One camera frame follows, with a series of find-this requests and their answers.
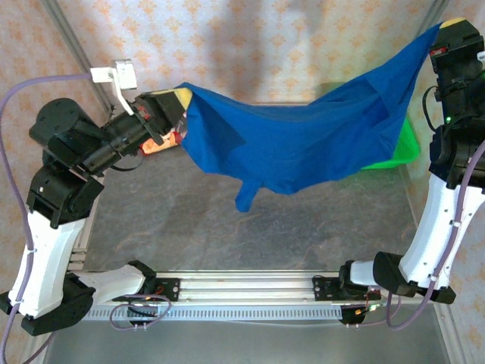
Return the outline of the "green plastic basket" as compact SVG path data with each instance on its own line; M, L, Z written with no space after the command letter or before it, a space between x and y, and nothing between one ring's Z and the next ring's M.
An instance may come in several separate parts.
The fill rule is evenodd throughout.
M407 165L408 163L413 162L420 155L420 152L421 149L411 125L411 119L406 115L399 138L396 142L393 156L385 161L366 165L362 167L361 170L386 170L397 168L401 165Z

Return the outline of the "aluminium frame post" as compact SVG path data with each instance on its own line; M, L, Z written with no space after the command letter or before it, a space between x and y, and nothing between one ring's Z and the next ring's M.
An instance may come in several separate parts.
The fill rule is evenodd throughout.
M43 364L46 350L54 336L55 334L51 333L30 337L27 340L21 362L26 362L27 364Z
M65 45L69 49L80 69L86 73L89 73L92 63L88 59L81 42L78 40L69 20L61 9L58 0L40 0L40 2L57 28L58 32L61 34ZM100 101L103 109L110 114L113 111L114 105L111 103L111 99L108 94L97 83L92 85L92 89L95 96Z
M419 37L424 31L440 22L440 18L449 2L450 0L431 0L430 6L416 31L416 37Z
M434 309L450 364L467 364L465 348L459 338L451 307L435 303Z

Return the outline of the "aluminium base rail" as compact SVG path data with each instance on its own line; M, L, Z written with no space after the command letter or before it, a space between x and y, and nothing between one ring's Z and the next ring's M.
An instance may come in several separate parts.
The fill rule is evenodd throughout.
M160 271L159 278L180 279L179 306L312 304L312 278L334 271L229 270Z

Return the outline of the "blue printed t-shirt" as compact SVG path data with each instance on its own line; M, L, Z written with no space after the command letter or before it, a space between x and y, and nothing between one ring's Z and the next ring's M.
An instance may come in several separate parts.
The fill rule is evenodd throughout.
M190 85L183 148L205 173L240 180L241 212L262 188L290 195L388 161L438 31L308 105L248 105Z

